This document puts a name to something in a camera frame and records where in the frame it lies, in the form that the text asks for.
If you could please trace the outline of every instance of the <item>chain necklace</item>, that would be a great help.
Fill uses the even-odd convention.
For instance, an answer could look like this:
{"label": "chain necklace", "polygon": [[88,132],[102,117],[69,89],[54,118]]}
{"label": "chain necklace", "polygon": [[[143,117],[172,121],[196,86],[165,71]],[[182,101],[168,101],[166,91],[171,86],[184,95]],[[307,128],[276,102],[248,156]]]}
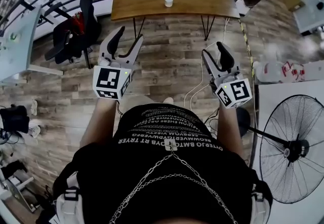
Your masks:
{"label": "chain necklace", "polygon": [[[177,160],[179,160],[183,165],[185,165],[186,167],[188,167],[199,179],[200,181],[197,181],[191,177],[188,177],[186,175],[183,174],[169,174],[169,175],[164,175],[155,179],[152,179],[146,183],[144,183],[144,181],[146,180],[146,178],[155,170],[156,167],[158,167],[163,161],[168,160],[170,157],[174,157]],[[160,161],[158,161],[151,169],[148,170],[148,172],[146,173],[146,175],[139,181],[139,183],[136,185],[136,187],[132,190],[132,192],[123,200],[123,202],[120,204],[120,206],[117,208],[116,212],[114,213],[114,215],[112,216],[109,224],[115,224],[116,220],[120,217],[122,210],[125,209],[130,201],[130,199],[134,196],[134,194],[136,192],[138,192],[139,190],[143,189],[144,187],[146,187],[147,185],[155,182],[155,181],[159,181],[162,179],[166,179],[166,178],[170,178],[170,177],[181,177],[181,178],[185,178],[187,180],[193,181],[199,185],[201,185],[202,187],[206,188],[213,196],[214,198],[218,201],[218,204],[224,208],[226,214],[231,218],[231,220],[233,221],[234,224],[237,224],[237,221],[234,219],[233,215],[229,212],[228,208],[226,207],[225,203],[222,201],[222,199],[219,197],[219,195],[213,190],[211,189],[207,182],[201,178],[201,176],[199,175],[199,173],[194,170],[186,161],[180,159],[174,152],[173,149],[171,148],[171,154],[168,156],[163,157],[163,159],[161,159]]]}

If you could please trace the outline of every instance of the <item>fan pole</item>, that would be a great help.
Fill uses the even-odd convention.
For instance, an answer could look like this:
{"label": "fan pole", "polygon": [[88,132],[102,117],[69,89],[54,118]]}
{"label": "fan pole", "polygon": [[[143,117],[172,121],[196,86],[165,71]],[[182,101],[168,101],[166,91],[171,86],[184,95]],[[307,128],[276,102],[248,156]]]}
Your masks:
{"label": "fan pole", "polygon": [[252,128],[252,127],[250,127],[250,126],[247,126],[247,125],[245,125],[244,123],[239,123],[239,125],[241,125],[241,126],[244,127],[244,128],[247,128],[247,129],[249,129],[249,130],[251,130],[251,131],[253,131],[253,132],[255,132],[255,133],[258,133],[258,134],[260,134],[260,135],[262,135],[262,136],[265,136],[265,137],[267,137],[267,138],[273,140],[274,142],[280,143],[280,144],[282,144],[285,148],[289,147],[289,142],[286,141],[286,140],[283,140],[283,139],[281,139],[281,138],[278,138],[278,137],[272,136],[272,135],[270,135],[270,134],[268,134],[268,133],[265,133],[265,132],[263,132],[263,131],[260,131],[260,130],[258,130],[258,129],[256,129],[256,128]]}

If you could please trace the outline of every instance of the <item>black office chair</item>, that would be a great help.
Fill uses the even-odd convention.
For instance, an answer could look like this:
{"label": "black office chair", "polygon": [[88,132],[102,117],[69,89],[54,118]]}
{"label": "black office chair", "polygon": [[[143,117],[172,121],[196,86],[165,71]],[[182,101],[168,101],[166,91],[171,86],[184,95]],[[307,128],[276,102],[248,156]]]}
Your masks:
{"label": "black office chair", "polygon": [[46,17],[55,11],[67,18],[53,30],[54,47],[45,54],[45,59],[50,60],[55,57],[55,62],[60,64],[65,60],[73,61],[73,57],[80,58],[84,52],[87,67],[92,68],[89,63],[88,48],[99,37],[101,25],[94,16],[93,0],[80,0],[81,13],[71,17],[61,9],[61,3],[50,7],[44,14]]}

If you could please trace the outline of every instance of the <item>black t-shirt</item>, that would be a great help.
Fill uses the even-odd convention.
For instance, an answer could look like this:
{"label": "black t-shirt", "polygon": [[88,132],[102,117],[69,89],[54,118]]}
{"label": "black t-shirt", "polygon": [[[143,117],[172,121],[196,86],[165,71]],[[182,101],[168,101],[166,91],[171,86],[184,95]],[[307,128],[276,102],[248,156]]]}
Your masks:
{"label": "black t-shirt", "polygon": [[217,195],[238,223],[250,223],[253,170],[213,138],[194,113],[169,104],[132,108],[107,146],[90,144],[76,152],[54,183],[54,197],[64,193],[67,177],[78,171],[85,223],[109,223],[148,171],[172,154],[165,139],[174,140],[176,156],[154,168],[143,184],[158,179],[131,197],[116,223],[168,218],[233,223]]}

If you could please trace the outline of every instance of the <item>desk leg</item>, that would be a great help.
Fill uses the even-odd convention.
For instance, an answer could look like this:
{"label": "desk leg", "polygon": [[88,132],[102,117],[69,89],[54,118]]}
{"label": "desk leg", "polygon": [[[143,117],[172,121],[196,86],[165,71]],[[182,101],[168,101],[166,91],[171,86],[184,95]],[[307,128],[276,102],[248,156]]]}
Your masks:
{"label": "desk leg", "polygon": [[51,74],[56,74],[58,76],[62,76],[63,75],[63,71],[55,70],[55,69],[50,69],[50,68],[46,68],[46,67],[42,67],[42,66],[38,66],[38,65],[33,65],[33,64],[30,64],[29,65],[28,70],[30,70],[30,71],[36,71],[36,72],[51,73]]}
{"label": "desk leg", "polygon": [[[143,27],[143,24],[144,24],[144,21],[145,21],[145,17],[142,21],[142,25],[141,25],[141,28],[140,28],[140,32],[138,32],[138,36],[141,34],[141,31],[142,31],[142,27]],[[135,34],[135,38],[137,38],[137,35],[136,35],[136,21],[135,21],[135,18],[133,18],[133,25],[134,25],[134,34]]]}
{"label": "desk leg", "polygon": [[203,16],[201,16],[202,27],[203,27],[203,29],[204,29],[204,34],[205,34],[205,41],[208,39],[208,36],[209,36],[209,33],[211,32],[211,29],[212,29],[212,26],[213,26],[214,20],[215,20],[215,16],[214,16],[214,18],[213,18],[213,21],[212,21],[211,27],[209,27],[209,16],[208,16],[208,17],[207,17],[207,28],[205,29],[205,24],[204,24]]}

